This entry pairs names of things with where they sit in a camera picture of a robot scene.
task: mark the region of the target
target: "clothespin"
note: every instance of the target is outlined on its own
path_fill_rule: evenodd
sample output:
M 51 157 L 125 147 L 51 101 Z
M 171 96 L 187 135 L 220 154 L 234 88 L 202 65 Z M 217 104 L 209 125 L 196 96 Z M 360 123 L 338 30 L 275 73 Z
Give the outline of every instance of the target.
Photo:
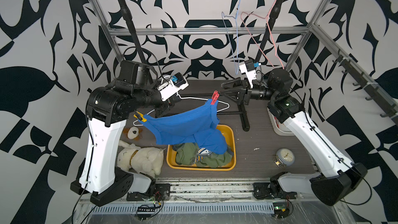
M 211 97 L 211 99 L 212 99 L 211 105 L 214 105 L 214 103 L 216 103 L 219 96 L 220 96 L 220 94 L 217 91 L 214 91 L 213 96 Z
M 147 119 L 144 118 L 144 115 L 140 112 L 134 111 L 134 117 L 136 117 L 137 119 L 141 120 L 142 122 L 146 122 Z

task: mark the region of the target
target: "blue t-shirt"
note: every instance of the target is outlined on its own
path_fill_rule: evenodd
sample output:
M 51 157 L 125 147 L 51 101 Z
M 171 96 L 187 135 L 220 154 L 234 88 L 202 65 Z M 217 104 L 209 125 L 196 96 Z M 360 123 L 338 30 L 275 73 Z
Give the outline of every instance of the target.
M 144 115 L 147 121 L 140 121 L 156 137 L 157 144 L 197 143 L 216 154 L 224 154 L 227 145 L 217 124 L 217 104 L 211 105 L 211 99 L 198 108 L 169 117 L 153 118 Z

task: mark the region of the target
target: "wire hanger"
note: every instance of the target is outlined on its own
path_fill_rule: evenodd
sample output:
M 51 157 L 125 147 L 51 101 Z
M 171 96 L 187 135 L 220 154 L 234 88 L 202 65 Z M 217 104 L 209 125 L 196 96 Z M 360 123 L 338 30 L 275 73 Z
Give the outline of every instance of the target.
M 208 100 L 208 99 L 205 99 L 205 98 L 196 98 L 196 97 L 183 97 L 183 98 L 182 98 L 182 97 L 178 94 L 178 92 L 177 92 L 177 96 L 178 96 L 180 99 L 200 99 L 200 100 L 205 100 L 205 101 Z M 223 108 L 223 109 L 220 109 L 220 110 L 217 110 L 217 112 L 221 112 L 221 111 L 226 110 L 226 109 L 229 108 L 229 104 L 228 104 L 227 102 L 223 102 L 223 101 L 218 101 L 218 102 L 226 104 L 227 107 L 226 107 L 226 108 Z
M 205 99 L 205 98 L 196 98 L 196 97 L 181 97 L 181 95 L 179 95 L 179 93 L 177 92 L 177 96 L 180 98 L 180 99 L 200 99 L 200 100 L 205 100 L 205 101 L 207 101 L 208 99 Z M 225 108 L 223 108 L 223 109 L 220 109 L 220 110 L 217 110 L 217 112 L 221 112 L 221 111 L 223 111 L 223 110 L 226 110 L 226 109 L 228 109 L 229 108 L 229 104 L 227 103 L 227 102 L 223 102 L 223 101 L 218 101 L 218 102 L 220 102 L 220 103 L 224 103 L 224 104 L 226 104 L 227 105 L 227 107 L 225 107 Z M 136 121 L 134 121 L 132 124 L 133 124 L 133 126 L 135 126 L 135 127 L 141 127 L 141 126 L 143 126 L 142 124 L 135 124 L 136 122 L 137 122 L 138 120 L 136 120 Z

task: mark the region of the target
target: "patterned wall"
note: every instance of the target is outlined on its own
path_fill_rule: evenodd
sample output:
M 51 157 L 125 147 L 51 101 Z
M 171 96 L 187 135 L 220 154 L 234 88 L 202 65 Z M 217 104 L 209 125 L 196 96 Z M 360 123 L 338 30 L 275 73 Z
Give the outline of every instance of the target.
M 398 98 L 397 0 L 332 0 L 321 27 L 392 97 Z M 335 57 L 311 36 L 291 75 L 295 90 L 322 132 L 355 162 L 368 169 L 365 177 L 372 198 L 361 206 L 349 205 L 358 222 L 380 224 L 398 221 L 398 127 L 355 80 L 344 75 Z M 362 182 L 346 197 L 362 203 L 370 196 Z
M 117 0 L 98 0 L 109 25 L 113 28 L 125 28 Z M 221 12 L 235 15 L 239 0 L 126 0 L 136 28 L 169 27 L 224 27 Z M 274 0 L 241 0 L 240 12 L 254 12 L 266 16 Z M 284 0 L 281 13 L 275 26 L 306 26 L 314 14 L 320 0 Z M 265 20 L 255 16 L 243 19 L 251 27 L 264 27 Z M 240 15 L 238 26 L 244 27 Z M 235 21 L 226 18 L 226 26 L 235 27 Z M 286 63 L 299 40 L 299 34 L 275 34 L 278 56 Z M 256 42 L 261 42 L 263 35 L 255 35 Z M 258 48 L 247 34 L 239 35 L 238 58 L 256 57 Z M 236 34 L 230 33 L 234 53 L 231 52 L 227 35 L 175 35 L 175 36 L 139 36 L 143 47 L 151 50 L 159 59 L 163 72 L 175 74 L 181 72 L 189 79 L 231 79 L 237 75 L 234 68 L 234 54 L 237 50 Z M 117 37 L 117 43 L 123 52 L 132 46 L 131 37 Z M 139 61 L 137 53 L 130 49 L 128 60 Z M 266 55 L 271 63 L 280 67 L 273 45 L 268 42 Z M 153 57 L 148 62 L 155 64 Z M 261 57 L 264 73 L 272 66 Z
M 0 0 L 1 223 L 69 218 L 84 108 L 114 61 L 88 0 Z

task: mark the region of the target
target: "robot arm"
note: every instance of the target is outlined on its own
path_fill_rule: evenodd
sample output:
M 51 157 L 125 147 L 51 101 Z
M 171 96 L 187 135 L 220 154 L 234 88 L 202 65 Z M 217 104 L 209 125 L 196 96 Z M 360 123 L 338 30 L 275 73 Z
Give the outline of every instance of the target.
M 281 68 L 271 71 L 266 83 L 245 78 L 221 85 L 221 94 L 235 101 L 249 104 L 250 99 L 269 100 L 268 109 L 304 145 L 314 158 L 320 173 L 297 175 L 282 172 L 271 178 L 269 196 L 277 197 L 284 192 L 315 194 L 323 203 L 334 205 L 353 191 L 366 175 L 361 163 L 353 163 L 344 156 L 328 138 L 314 126 L 304 107 L 289 95 L 292 79 Z
M 99 207 L 124 196 L 134 178 L 142 177 L 115 167 L 120 135 L 129 114 L 138 108 L 154 107 L 156 117 L 161 117 L 180 101 L 176 92 L 188 86 L 180 73 L 168 76 L 159 85 L 157 80 L 152 80 L 151 70 L 157 76 L 152 66 L 122 61 L 119 77 L 106 87 L 93 90 L 87 101 L 90 136 L 86 161 L 81 177 L 72 182 L 70 188 L 78 194 L 92 192 L 90 200 Z M 146 185 L 139 185 L 138 192 L 146 192 L 151 179 L 140 178 L 139 181 Z

